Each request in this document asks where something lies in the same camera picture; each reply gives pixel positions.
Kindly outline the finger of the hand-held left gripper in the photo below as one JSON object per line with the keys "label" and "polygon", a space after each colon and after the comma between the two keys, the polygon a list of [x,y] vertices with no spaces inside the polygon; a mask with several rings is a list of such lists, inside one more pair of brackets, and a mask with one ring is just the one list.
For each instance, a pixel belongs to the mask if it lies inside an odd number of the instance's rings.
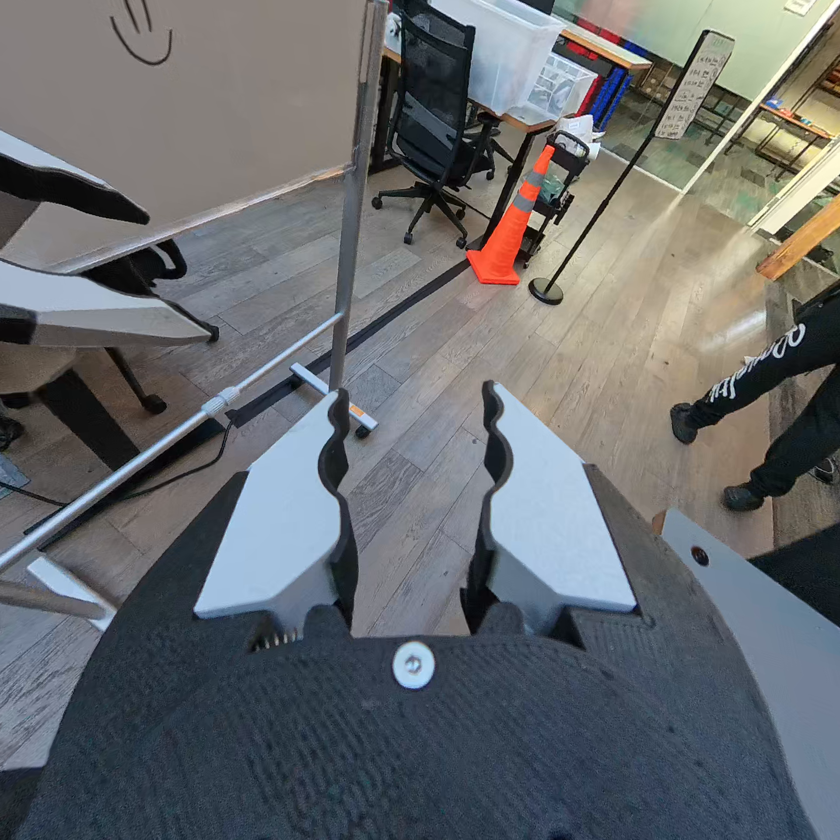
{"label": "finger of the hand-held left gripper", "polygon": [[13,135],[1,132],[1,246],[43,203],[130,224],[150,216],[110,184]]}
{"label": "finger of the hand-held left gripper", "polygon": [[169,347],[205,343],[212,334],[156,297],[121,293],[82,276],[1,261],[1,304],[37,315],[32,346]]}

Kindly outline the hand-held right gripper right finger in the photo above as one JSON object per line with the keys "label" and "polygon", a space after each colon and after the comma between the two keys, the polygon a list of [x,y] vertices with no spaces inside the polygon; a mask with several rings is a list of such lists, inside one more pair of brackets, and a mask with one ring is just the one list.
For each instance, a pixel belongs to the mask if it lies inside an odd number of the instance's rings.
{"label": "hand-held right gripper right finger", "polygon": [[636,611],[583,459],[500,383],[483,382],[481,397],[491,487],[461,590],[470,632],[502,602],[540,636],[551,635],[566,608]]}

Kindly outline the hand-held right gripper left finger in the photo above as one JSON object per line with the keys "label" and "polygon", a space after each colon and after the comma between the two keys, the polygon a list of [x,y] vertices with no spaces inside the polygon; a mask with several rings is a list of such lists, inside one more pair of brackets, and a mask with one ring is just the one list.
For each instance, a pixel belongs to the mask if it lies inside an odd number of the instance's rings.
{"label": "hand-held right gripper left finger", "polygon": [[340,485],[350,398],[329,392],[246,472],[193,608],[203,620],[268,613],[302,636],[315,606],[335,606],[351,629],[359,558]]}

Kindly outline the wood-edged desk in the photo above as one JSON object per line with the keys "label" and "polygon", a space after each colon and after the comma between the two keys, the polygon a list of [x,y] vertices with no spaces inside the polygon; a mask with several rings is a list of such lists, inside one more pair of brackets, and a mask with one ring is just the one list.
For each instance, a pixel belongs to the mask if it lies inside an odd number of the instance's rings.
{"label": "wood-edged desk", "polygon": [[[577,24],[567,24],[561,31],[560,50],[567,50],[568,44],[577,45],[593,53],[596,56],[594,67],[598,70],[604,70],[607,74],[617,68],[632,76],[640,70],[647,70],[652,66],[648,59]],[[386,133],[391,119],[400,63],[399,53],[386,45],[382,52],[381,94],[376,112],[369,175],[379,174],[399,165],[398,161],[386,151]],[[482,245],[487,242],[506,212],[514,189],[519,185],[519,178],[534,141],[540,135],[546,134],[553,126],[552,120],[538,122],[535,117],[520,118],[508,112],[500,116],[498,121],[507,123],[522,132],[523,140],[519,146],[517,157],[511,163],[507,179],[493,209],[493,214],[488,218],[485,233],[480,241]]]}

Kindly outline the rolling whiteboard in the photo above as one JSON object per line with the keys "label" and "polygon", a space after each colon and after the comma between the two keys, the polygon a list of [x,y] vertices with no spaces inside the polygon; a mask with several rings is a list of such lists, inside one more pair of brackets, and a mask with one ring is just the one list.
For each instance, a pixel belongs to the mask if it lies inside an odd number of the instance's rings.
{"label": "rolling whiteboard", "polygon": [[[2,582],[2,602],[88,620],[116,608],[37,547],[302,346],[332,329],[343,384],[387,2],[2,2],[2,132],[107,182],[147,225],[65,206],[32,215],[36,267],[109,263],[340,173],[334,314],[2,554],[48,589]],[[19,246],[16,259],[24,264]]]}

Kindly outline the black office chair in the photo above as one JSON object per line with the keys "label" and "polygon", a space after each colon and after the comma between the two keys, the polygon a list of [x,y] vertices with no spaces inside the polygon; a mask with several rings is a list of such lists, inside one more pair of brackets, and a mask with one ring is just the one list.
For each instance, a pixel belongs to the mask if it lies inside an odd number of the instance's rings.
{"label": "black office chair", "polygon": [[404,244],[413,242],[415,226],[436,206],[459,231],[457,247],[465,249],[466,204],[446,190],[467,187],[474,174],[491,170],[491,133],[500,122],[490,112],[479,112],[480,132],[466,136],[476,29],[427,2],[403,2],[399,15],[401,68],[386,144],[416,182],[409,188],[379,192],[371,204],[381,210],[386,197],[420,197],[422,205],[404,234]]}
{"label": "black office chair", "polygon": [[839,626],[838,523],[749,562]]}

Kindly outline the orange traffic cone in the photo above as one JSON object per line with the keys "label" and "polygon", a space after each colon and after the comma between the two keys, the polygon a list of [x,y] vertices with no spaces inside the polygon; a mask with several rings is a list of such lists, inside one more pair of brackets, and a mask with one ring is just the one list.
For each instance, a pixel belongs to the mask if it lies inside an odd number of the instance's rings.
{"label": "orange traffic cone", "polygon": [[546,143],[531,173],[504,213],[499,225],[479,250],[470,250],[467,260],[481,284],[516,286],[520,277],[514,269],[534,205],[555,152]]}

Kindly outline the black utility cart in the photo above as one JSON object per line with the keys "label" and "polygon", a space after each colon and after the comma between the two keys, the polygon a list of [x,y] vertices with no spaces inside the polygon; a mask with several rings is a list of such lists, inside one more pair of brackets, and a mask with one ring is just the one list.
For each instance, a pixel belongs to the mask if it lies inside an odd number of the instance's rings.
{"label": "black utility cart", "polygon": [[551,145],[554,152],[532,209],[542,221],[538,227],[529,225],[523,236],[518,254],[523,268],[527,268],[540,251],[548,226],[560,225],[574,201],[571,186],[591,161],[589,145],[567,131],[552,132],[547,145]]}

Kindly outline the blue storage bins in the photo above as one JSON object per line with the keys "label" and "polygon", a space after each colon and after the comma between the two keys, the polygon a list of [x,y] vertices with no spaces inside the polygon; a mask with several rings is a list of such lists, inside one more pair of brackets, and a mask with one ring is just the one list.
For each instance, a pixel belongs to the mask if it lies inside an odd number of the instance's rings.
{"label": "blue storage bins", "polygon": [[629,89],[632,78],[642,68],[646,59],[636,50],[627,49],[622,40],[613,35],[594,35],[596,42],[603,42],[598,49],[589,49],[584,66],[597,73],[598,84],[590,113],[595,131],[606,131],[618,103]]}

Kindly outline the small clear storage bin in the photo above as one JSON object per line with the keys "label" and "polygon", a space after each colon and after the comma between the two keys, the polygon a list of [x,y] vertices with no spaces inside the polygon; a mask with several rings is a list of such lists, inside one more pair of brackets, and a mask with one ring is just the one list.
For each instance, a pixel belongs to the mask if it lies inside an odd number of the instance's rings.
{"label": "small clear storage bin", "polygon": [[592,70],[551,52],[528,95],[527,104],[553,122],[573,117],[598,78]]}

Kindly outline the black sign stand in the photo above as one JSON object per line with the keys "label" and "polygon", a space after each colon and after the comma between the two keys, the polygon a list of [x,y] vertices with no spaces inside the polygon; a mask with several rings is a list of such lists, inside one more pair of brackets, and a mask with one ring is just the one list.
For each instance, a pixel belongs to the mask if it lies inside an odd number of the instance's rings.
{"label": "black sign stand", "polygon": [[653,140],[676,142],[682,139],[697,116],[700,106],[727,65],[734,44],[733,38],[713,29],[704,29],[700,33],[663,108],[644,137],[643,142],[602,199],[568,254],[550,278],[536,277],[529,282],[528,290],[534,298],[550,306],[561,304],[564,294],[559,286],[559,278],[564,270],[571,263],[572,258],[576,256],[593,227],[600,220],[650,143]]}

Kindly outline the large clear storage bin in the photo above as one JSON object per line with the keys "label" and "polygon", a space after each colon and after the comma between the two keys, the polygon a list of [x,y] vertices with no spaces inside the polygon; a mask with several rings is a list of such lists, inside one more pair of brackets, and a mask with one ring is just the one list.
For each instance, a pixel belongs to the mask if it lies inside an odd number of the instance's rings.
{"label": "large clear storage bin", "polygon": [[527,103],[566,22],[517,1],[431,1],[475,41],[469,98],[498,116]]}

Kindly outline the wooden post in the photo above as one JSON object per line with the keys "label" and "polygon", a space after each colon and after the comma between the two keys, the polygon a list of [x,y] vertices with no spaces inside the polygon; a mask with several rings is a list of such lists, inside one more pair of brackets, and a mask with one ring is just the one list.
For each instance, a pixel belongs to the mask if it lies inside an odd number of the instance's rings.
{"label": "wooden post", "polygon": [[829,204],[798,227],[774,252],[756,265],[755,270],[766,280],[780,279],[838,228],[839,195],[836,195]]}

